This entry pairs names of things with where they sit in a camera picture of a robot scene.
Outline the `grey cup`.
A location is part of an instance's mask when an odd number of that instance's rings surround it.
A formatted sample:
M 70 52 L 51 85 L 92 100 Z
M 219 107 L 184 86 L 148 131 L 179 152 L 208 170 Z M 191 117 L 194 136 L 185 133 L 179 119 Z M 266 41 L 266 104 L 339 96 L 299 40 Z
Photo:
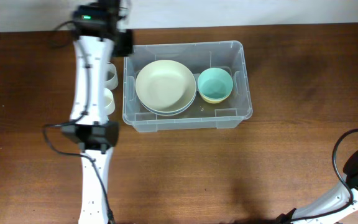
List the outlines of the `grey cup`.
M 118 86 L 117 70 L 113 63 L 108 62 L 108 74 L 105 81 L 105 87 L 109 90 L 114 90 Z

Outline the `beige plate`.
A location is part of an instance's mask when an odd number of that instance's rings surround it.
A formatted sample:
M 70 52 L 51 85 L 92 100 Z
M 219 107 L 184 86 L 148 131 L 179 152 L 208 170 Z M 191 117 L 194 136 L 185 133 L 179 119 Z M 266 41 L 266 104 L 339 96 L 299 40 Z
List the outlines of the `beige plate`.
M 138 73 L 135 91 L 148 109 L 160 114 L 177 114 L 194 101 L 196 80 L 182 63 L 158 60 Z

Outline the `mint green bowl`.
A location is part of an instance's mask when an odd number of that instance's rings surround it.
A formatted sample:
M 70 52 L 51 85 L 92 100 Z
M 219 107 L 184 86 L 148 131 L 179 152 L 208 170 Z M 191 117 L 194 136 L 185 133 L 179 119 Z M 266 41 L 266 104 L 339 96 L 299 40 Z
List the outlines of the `mint green bowl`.
M 203 71 L 197 79 L 199 94 L 209 98 L 229 97 L 233 87 L 231 75 L 221 68 L 209 68 Z

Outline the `yellow bowl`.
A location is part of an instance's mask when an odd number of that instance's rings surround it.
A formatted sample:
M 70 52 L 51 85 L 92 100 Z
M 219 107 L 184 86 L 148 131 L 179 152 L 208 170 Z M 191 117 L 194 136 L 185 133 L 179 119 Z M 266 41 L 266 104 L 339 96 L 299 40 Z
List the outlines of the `yellow bowl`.
M 218 103 L 222 103 L 226 98 L 228 98 L 228 96 L 223 97 L 223 98 L 214 99 L 214 98 L 209 98 L 207 96 L 201 95 L 201 98 L 207 103 L 218 104 Z

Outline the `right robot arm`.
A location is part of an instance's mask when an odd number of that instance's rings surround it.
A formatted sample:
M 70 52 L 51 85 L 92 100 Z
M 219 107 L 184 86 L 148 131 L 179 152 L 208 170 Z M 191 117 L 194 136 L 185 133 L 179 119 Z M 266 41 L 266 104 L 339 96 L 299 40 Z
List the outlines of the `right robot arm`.
M 342 134 L 333 148 L 331 161 L 339 183 L 313 203 L 279 215 L 275 223 L 338 223 L 346 216 L 358 211 L 358 150 L 347 160 L 342 174 L 336 162 L 340 143 L 354 133 L 358 133 L 358 128 Z

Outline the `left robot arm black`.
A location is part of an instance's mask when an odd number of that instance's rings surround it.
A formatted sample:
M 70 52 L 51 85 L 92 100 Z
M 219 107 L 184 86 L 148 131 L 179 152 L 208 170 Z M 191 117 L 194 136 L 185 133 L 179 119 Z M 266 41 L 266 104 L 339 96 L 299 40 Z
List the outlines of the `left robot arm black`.
M 108 173 L 119 123 L 110 121 L 105 110 L 105 82 L 110 60 L 132 53 L 132 31 L 117 23 L 120 1 L 102 1 L 79 6 L 72 15 L 76 58 L 75 98 L 62 133 L 80 151 L 82 203 L 79 223 L 114 223 L 108 202 Z

